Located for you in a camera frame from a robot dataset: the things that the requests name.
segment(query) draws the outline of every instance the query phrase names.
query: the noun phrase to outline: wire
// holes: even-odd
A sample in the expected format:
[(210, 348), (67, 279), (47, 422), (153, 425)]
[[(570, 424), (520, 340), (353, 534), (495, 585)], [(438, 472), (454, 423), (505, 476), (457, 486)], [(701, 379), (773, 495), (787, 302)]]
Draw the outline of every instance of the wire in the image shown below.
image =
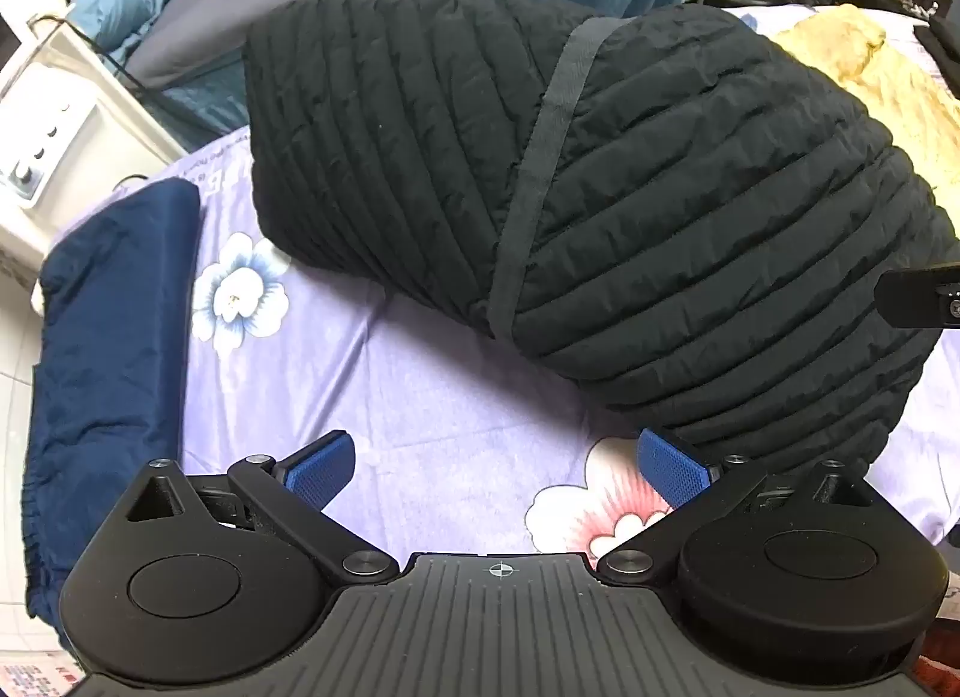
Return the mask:
[(45, 20), (48, 20), (48, 22), (56, 22), (59, 25), (66, 25), (68, 28), (70, 28), (70, 30), (72, 30), (78, 38), (84, 41), (97, 55), (104, 58), (104, 60), (107, 60), (107, 62), (109, 62), (109, 64), (115, 68), (117, 73), (130, 82), (141, 93), (142, 97), (146, 97), (154, 101), (154, 103), (157, 104), (157, 107), (160, 107), (160, 109), (164, 110), (172, 118), (177, 119), (180, 122), (184, 122), (187, 125), (191, 125), (194, 128), (198, 128), (206, 134), (212, 134), (214, 137), (217, 137), (217, 139), (229, 133), (229, 131), (218, 131), (212, 125), (208, 124), (205, 120), (201, 119), (198, 115), (195, 115), (195, 113), (191, 112), (191, 110), (185, 108), (183, 105), (181, 105), (179, 110), (174, 110), (168, 107), (167, 102), (170, 99), (165, 97), (162, 92), (155, 91), (154, 89), (150, 89), (145, 86), (139, 79), (136, 78), (136, 76), (133, 76), (131, 72), (126, 70), (126, 68), (123, 67), (123, 65), (121, 65), (120, 62), (118, 62), (112, 56), (112, 54), (104, 51), (104, 49), (98, 43), (96, 43), (95, 40), (93, 40), (93, 38), (90, 38), (90, 36), (88, 36), (86, 33), (83, 33), (83, 31), (76, 27), (73, 22), (70, 22), (69, 19), (66, 19), (65, 17), (59, 17), (57, 14), (42, 14), (42, 16), (33, 19), (31, 21), (31, 25), (35, 25), (37, 22), (44, 22)]
[(126, 185), (126, 183), (127, 183), (129, 180), (133, 180), (133, 179), (139, 179), (139, 180), (143, 180), (144, 182), (149, 182), (149, 178), (148, 178), (148, 177), (145, 177), (143, 174), (131, 174), (130, 176), (123, 177), (123, 179), (120, 180), (120, 182), (118, 182), (116, 185), (113, 186), (113, 189), (114, 189), (114, 190), (120, 190), (121, 187), (123, 187), (124, 185)]
[(50, 33), (44, 34), (43, 38), (41, 38), (39, 41), (32, 44), (32, 46), (30, 47), (30, 54), (27, 56), (27, 58), (25, 60), (20, 61), (20, 65), (18, 65), (16, 71), (13, 72), (13, 75), (11, 75), (11, 77), (8, 78), (8, 80), (6, 81), (5, 84), (3, 84), (3, 86), (0, 86), (0, 99), (7, 97), (7, 94), (8, 92), (10, 92), (10, 89), (13, 87), (14, 84), (16, 84), (16, 80), (18, 80), (21, 76), (23, 76), (23, 72), (27, 70), (27, 66), (30, 65), (30, 63), (34, 60), (34, 58), (37, 57), (38, 54), (40, 54), (43, 48), (47, 46), (48, 43), (50, 43), (51, 38), (54, 38), (54, 36), (56, 36), (56, 33), (58, 33), (58, 31), (59, 31), (59, 25), (56, 28), (51, 29)]

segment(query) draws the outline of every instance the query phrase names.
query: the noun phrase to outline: yellow blanket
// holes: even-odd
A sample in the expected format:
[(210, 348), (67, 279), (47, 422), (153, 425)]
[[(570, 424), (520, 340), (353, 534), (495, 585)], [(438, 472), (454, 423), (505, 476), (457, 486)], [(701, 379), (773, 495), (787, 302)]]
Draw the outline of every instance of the yellow blanket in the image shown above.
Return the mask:
[(960, 102), (855, 6), (822, 11), (772, 39), (863, 101), (960, 229)]

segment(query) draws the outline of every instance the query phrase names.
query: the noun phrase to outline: button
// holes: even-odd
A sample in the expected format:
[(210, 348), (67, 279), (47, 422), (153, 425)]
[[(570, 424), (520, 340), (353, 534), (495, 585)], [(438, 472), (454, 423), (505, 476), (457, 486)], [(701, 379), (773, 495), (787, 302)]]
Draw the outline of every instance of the button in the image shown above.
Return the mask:
[(640, 575), (654, 566), (654, 560), (643, 551), (627, 548), (623, 551), (613, 551), (607, 556), (607, 566), (621, 575)]
[(16, 166), (13, 166), (13, 179), (21, 185), (29, 185), (32, 177), (34, 177), (34, 170), (30, 168), (30, 164), (26, 161), (20, 161)]
[(390, 557), (381, 551), (354, 551), (344, 559), (344, 570), (362, 577), (379, 575), (389, 567)]

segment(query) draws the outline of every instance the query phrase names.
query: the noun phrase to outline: crosshair marking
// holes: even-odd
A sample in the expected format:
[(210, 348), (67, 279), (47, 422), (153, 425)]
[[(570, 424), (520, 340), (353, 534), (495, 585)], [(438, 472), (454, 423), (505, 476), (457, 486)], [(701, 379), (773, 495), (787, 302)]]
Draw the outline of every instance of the crosshair marking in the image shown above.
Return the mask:
[(487, 572), (495, 578), (508, 578), (517, 571), (512, 568), (510, 564), (504, 564), (502, 561), (498, 561), (493, 567), (488, 568)]

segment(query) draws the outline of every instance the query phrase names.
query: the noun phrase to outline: tiled floor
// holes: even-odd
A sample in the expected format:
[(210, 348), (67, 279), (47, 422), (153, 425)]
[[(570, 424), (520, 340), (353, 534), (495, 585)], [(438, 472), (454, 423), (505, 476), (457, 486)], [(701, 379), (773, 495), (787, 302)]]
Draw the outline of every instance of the tiled floor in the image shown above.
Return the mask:
[(59, 649), (56, 633), (23, 607), (26, 574), (20, 490), (30, 425), (32, 367), (40, 359), (40, 318), (30, 298), (0, 276), (0, 651)]

